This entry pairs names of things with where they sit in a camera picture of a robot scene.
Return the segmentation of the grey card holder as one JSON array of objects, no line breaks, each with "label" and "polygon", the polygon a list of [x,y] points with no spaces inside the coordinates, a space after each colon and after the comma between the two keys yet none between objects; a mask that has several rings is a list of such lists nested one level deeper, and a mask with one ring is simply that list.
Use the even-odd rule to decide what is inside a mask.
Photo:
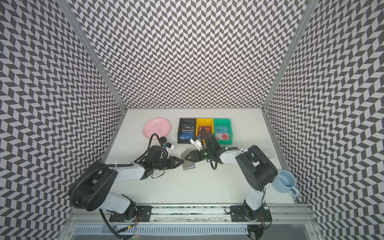
[{"label": "grey card holder", "polygon": [[196,167],[195,163],[192,162],[192,155],[191,155],[192,151],[193,151],[192,149],[187,149],[181,154],[181,159],[183,160],[183,170],[184,171],[192,170]]}]

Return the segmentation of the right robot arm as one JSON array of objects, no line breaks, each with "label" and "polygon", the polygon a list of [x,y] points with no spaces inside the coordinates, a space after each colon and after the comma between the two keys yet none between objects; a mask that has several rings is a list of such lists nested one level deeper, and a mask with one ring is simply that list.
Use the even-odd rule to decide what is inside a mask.
[{"label": "right robot arm", "polygon": [[247,183],[249,193],[240,210],[231,210],[231,214],[240,221],[270,221],[269,207],[265,202],[267,185],[271,184],[278,170],[263,151],[256,145],[246,150],[237,147],[221,147],[213,134],[203,134],[199,139],[190,140],[197,149],[182,154],[187,163],[207,161],[216,170],[219,164],[238,165]]}]

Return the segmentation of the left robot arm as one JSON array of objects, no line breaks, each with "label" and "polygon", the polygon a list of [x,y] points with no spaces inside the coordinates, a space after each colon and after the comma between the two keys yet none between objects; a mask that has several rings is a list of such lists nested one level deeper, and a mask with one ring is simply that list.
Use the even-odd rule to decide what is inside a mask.
[{"label": "left robot arm", "polygon": [[124,194],[112,192],[116,183],[145,180],[152,177],[155,170],[176,169],[183,160],[170,156],[160,146],[149,147],[131,164],[111,164],[95,162],[71,185],[70,202],[74,208],[108,211],[120,215],[122,221],[133,222],[139,218],[135,201]]}]

